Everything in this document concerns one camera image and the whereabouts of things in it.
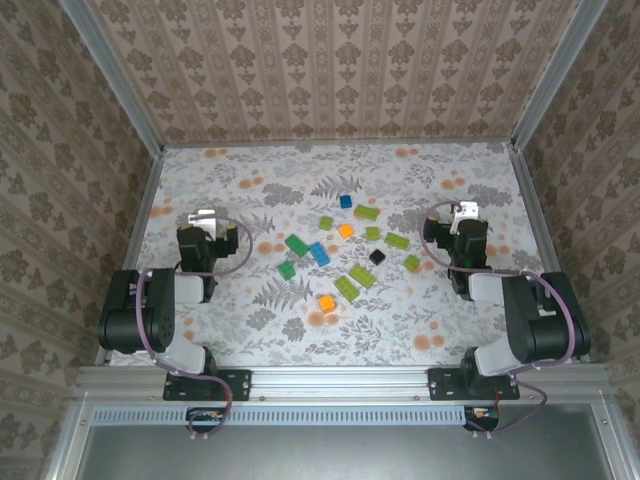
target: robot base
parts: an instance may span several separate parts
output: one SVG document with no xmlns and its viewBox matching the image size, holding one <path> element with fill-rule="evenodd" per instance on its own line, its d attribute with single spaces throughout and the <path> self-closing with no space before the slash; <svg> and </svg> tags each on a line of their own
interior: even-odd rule
<svg viewBox="0 0 640 480">
<path fill-rule="evenodd" d="M 475 362 L 475 348 L 467 350 L 459 368 L 431 368 L 427 371 L 431 400 L 518 400 L 520 390 L 508 375 L 483 377 Z"/>
<path fill-rule="evenodd" d="M 234 402 L 246 402 L 251 394 L 251 370 L 217 370 L 213 355 L 206 350 L 202 375 L 215 375 L 231 387 Z M 162 399 L 168 402 L 224 402 L 224 390 L 216 382 L 194 380 L 167 373 Z"/>
</svg>

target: wall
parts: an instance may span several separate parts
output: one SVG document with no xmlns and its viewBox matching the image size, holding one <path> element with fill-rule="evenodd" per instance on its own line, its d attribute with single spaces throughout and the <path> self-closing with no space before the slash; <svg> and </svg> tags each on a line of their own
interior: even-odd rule
<svg viewBox="0 0 640 480">
<path fill-rule="evenodd" d="M 91 0 L 166 143 L 507 137 L 578 0 Z"/>
<path fill-rule="evenodd" d="M 37 478 L 150 158 L 57 0 L 0 2 L 0 478 Z"/>
<path fill-rule="evenodd" d="M 640 447 L 639 1 L 609 1 L 525 155 Z"/>
</svg>

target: toy block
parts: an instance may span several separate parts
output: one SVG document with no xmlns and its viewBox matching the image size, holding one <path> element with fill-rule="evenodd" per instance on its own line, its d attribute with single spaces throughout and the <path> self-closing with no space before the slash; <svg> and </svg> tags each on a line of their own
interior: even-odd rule
<svg viewBox="0 0 640 480">
<path fill-rule="evenodd" d="M 378 218 L 378 210 L 371 207 L 365 207 L 364 205 L 358 205 L 356 209 L 353 211 L 353 214 L 356 217 L 363 217 L 367 220 L 376 220 Z"/>
<path fill-rule="evenodd" d="M 293 268 L 293 263 L 289 261 L 278 265 L 278 270 L 280 271 L 280 275 L 282 275 L 282 278 L 284 278 L 285 280 L 291 279 L 296 274 L 296 270 L 295 268 Z"/>
<path fill-rule="evenodd" d="M 415 271 L 420 265 L 420 260 L 414 255 L 409 255 L 403 264 L 410 272 Z"/>
<path fill-rule="evenodd" d="M 376 281 L 376 277 L 371 275 L 360 265 L 355 265 L 349 272 L 349 276 L 364 288 L 371 288 L 371 285 Z"/>
<path fill-rule="evenodd" d="M 367 227 L 367 240 L 375 242 L 380 239 L 380 229 L 378 227 Z"/>
<path fill-rule="evenodd" d="M 309 251 L 309 247 L 306 243 L 300 240 L 295 235 L 289 235 L 284 243 L 293 250 L 299 257 L 304 257 Z"/>
<path fill-rule="evenodd" d="M 351 208 L 353 203 L 351 203 L 351 195 L 342 195 L 340 197 L 340 207 L 341 208 Z"/>
<path fill-rule="evenodd" d="M 349 238 L 353 236 L 353 227 L 345 223 L 344 225 L 340 225 L 338 227 L 338 232 L 340 232 L 342 238 Z"/>
<path fill-rule="evenodd" d="M 318 299 L 318 304 L 320 305 L 320 310 L 325 315 L 327 313 L 331 313 L 336 309 L 336 302 L 333 300 L 331 295 L 325 295 L 324 297 L 320 297 Z"/>
<path fill-rule="evenodd" d="M 380 250 L 374 250 L 373 253 L 369 255 L 369 260 L 371 260 L 376 265 L 380 265 L 385 258 L 387 257 L 385 257 L 384 253 L 382 253 Z"/>
<path fill-rule="evenodd" d="M 311 245 L 309 250 L 311 250 L 311 255 L 316 259 L 316 263 L 319 267 L 324 267 L 329 264 L 329 255 L 327 255 L 327 252 L 320 242 L 316 242 Z"/>
<path fill-rule="evenodd" d="M 331 230 L 333 226 L 333 218 L 331 217 L 321 217 L 320 218 L 320 230 Z"/>
<path fill-rule="evenodd" d="M 355 285 L 351 283 L 345 276 L 340 277 L 338 280 L 333 282 L 333 284 L 340 291 L 340 293 L 343 294 L 347 300 L 349 300 L 349 302 L 353 302 L 356 298 L 358 298 L 358 295 L 360 295 Z"/>
<path fill-rule="evenodd" d="M 384 243 L 399 248 L 400 250 L 407 250 L 409 248 L 409 239 L 396 235 L 395 233 L 387 233 Z"/>
</svg>

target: white ventilated strip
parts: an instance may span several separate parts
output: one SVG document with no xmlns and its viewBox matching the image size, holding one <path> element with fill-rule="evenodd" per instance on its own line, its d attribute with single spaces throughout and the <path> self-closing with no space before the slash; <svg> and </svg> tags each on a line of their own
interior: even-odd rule
<svg viewBox="0 0 640 480">
<path fill-rule="evenodd" d="M 98 407 L 92 426 L 186 425 L 187 407 Z M 206 425 L 210 422 L 194 422 Z M 234 407 L 227 425 L 463 425 L 463 406 Z"/>
</svg>

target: lime green brick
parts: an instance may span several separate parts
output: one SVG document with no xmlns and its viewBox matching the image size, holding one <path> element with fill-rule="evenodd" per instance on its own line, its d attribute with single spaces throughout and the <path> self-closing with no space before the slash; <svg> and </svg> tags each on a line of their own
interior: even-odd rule
<svg viewBox="0 0 640 480">
<path fill-rule="evenodd" d="M 365 207 L 364 205 L 358 205 L 353 211 L 356 217 L 366 218 L 368 220 L 376 220 L 378 218 L 378 210 L 371 207 Z"/>
<path fill-rule="evenodd" d="M 333 226 L 333 218 L 331 217 L 321 217 L 320 218 L 320 230 L 331 230 Z"/>
<path fill-rule="evenodd" d="M 356 286 L 351 283 L 347 277 L 342 276 L 338 280 L 333 282 L 333 284 L 349 302 L 353 302 L 356 298 L 358 298 L 358 295 L 360 295 Z"/>
<path fill-rule="evenodd" d="M 367 240 L 375 242 L 380 239 L 380 229 L 378 227 L 367 227 Z"/>
<path fill-rule="evenodd" d="M 355 265 L 349 272 L 349 275 L 364 288 L 371 288 L 371 285 L 376 281 L 376 277 L 371 275 L 360 265 Z"/>
<path fill-rule="evenodd" d="M 384 243 L 386 243 L 387 245 L 391 245 L 392 247 L 399 248 L 400 250 L 409 249 L 409 239 L 406 237 L 401 237 L 400 235 L 396 235 L 395 233 L 387 233 L 387 236 L 384 239 Z"/>
<path fill-rule="evenodd" d="M 409 255 L 407 259 L 404 261 L 404 266 L 407 267 L 407 270 L 413 272 L 420 265 L 420 259 L 415 255 Z"/>
</svg>

